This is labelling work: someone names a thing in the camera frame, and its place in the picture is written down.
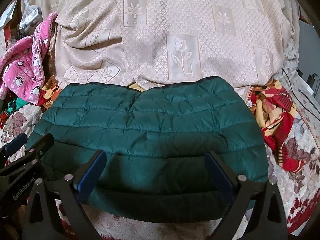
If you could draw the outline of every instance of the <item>green puffer jacket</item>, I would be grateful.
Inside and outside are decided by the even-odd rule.
[[[267,180],[260,128],[219,77],[146,92],[71,84],[43,114],[27,148],[48,132],[55,138],[42,158],[48,180],[75,172],[102,149],[107,166],[87,204],[132,219],[180,223],[221,218],[228,206],[204,167],[210,150],[236,173]]]

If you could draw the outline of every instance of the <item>bed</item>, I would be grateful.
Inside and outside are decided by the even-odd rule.
[[[41,6],[44,19],[54,11],[59,15],[58,24],[50,42],[49,68],[59,80],[61,88],[72,82],[103,82],[123,86],[131,85],[139,90],[147,90],[169,83],[195,81],[200,76],[219,75],[232,84],[244,101],[249,103],[248,93],[251,85],[264,85],[271,78],[278,79],[297,106],[292,129],[285,141],[289,156],[306,162],[299,172],[285,171],[276,163],[272,150],[266,145],[269,164],[268,175],[277,180],[287,216],[288,231],[289,233],[293,232],[308,220],[320,197],[320,129],[319,121],[311,114],[317,115],[314,106],[317,109],[320,109],[320,106],[304,87],[296,71],[299,60],[299,14],[296,0],[254,0],[255,3],[239,0],[241,6],[247,6],[255,13],[259,12],[268,17],[269,22],[260,21],[260,27],[264,24],[269,24],[272,27],[273,20],[281,23],[277,27],[252,29],[257,33],[265,30],[266,35],[272,37],[267,51],[269,55],[272,54],[272,70],[269,67],[270,63],[267,66],[260,64],[262,70],[256,70],[255,64],[253,64],[254,61],[257,62],[255,53],[257,51],[261,53],[259,49],[267,46],[263,44],[252,50],[252,57],[247,61],[219,60],[224,53],[223,51],[228,53],[227,43],[221,42],[220,36],[220,43],[213,44],[213,40],[219,37],[215,36],[216,34],[211,34],[211,37],[205,40],[203,33],[207,30],[207,22],[204,21],[205,28],[201,29],[199,25],[188,23],[188,16],[182,14],[178,20],[179,25],[175,27],[176,22],[172,22],[172,16],[177,13],[176,11],[170,10],[168,6],[158,8],[158,10],[156,7],[152,9],[157,2],[165,3],[168,1],[172,2],[173,0],[30,0],[30,4]],[[266,6],[266,2],[270,2],[271,6]],[[175,5],[179,8],[183,7],[180,3]],[[202,5],[201,3],[198,5],[189,4],[191,8],[189,12],[194,13]],[[149,6],[148,13],[144,11],[146,6]],[[233,24],[227,29],[231,34],[225,36],[228,42],[232,41],[229,37],[234,36],[240,29],[236,22],[237,18],[242,16],[236,13],[231,15],[231,10],[227,9],[226,4],[221,7],[210,7],[210,15],[213,14],[211,23],[216,27],[217,32],[219,32],[219,26]],[[169,30],[166,29],[167,21],[171,21],[169,25],[172,28]],[[197,28],[202,30],[199,40],[194,38]],[[191,29],[192,33],[186,35],[188,29]],[[167,30],[170,35],[163,36],[163,30]],[[221,30],[218,34],[223,35],[227,30]],[[241,35],[245,37],[247,34],[244,31]],[[5,52],[5,47],[3,37],[0,36],[0,39],[0,49],[2,49],[0,55],[2,55]],[[251,42],[251,40],[245,40],[244,47]],[[188,54],[189,44],[193,48],[190,52],[198,50],[199,53],[189,52]],[[223,68],[207,68],[203,69],[201,73],[199,71],[200,62],[204,68],[209,65],[205,62],[210,59],[211,44],[213,44],[211,50],[217,51],[214,57],[217,60],[210,63],[223,66]],[[178,58],[180,54],[174,53],[175,50],[181,53],[181,59]],[[245,48],[236,57],[243,58],[241,54],[244,53],[248,53]],[[191,64],[191,68],[182,67],[183,62],[188,60],[193,67]],[[173,69],[177,69],[174,68],[176,66],[180,66],[181,70],[173,71]],[[298,90],[307,95],[314,106]],[[26,105],[19,109],[8,119],[4,129],[1,130],[0,146],[21,132],[29,136],[41,114],[40,107],[34,105]],[[11,161],[23,156],[24,150],[18,151]],[[86,205],[84,205],[84,210],[105,239],[200,240],[210,235],[220,222],[220,220],[212,220],[189,224],[148,223],[118,217]],[[244,216],[237,231],[237,237],[243,234],[251,212],[247,211]],[[61,206],[60,215],[64,226],[72,237],[72,230],[64,217]]]

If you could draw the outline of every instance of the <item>pink penguin print fabric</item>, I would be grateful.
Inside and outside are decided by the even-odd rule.
[[[24,101],[37,104],[44,85],[42,60],[47,54],[57,13],[51,13],[40,23],[34,35],[17,41],[0,58],[0,99],[10,89]]]

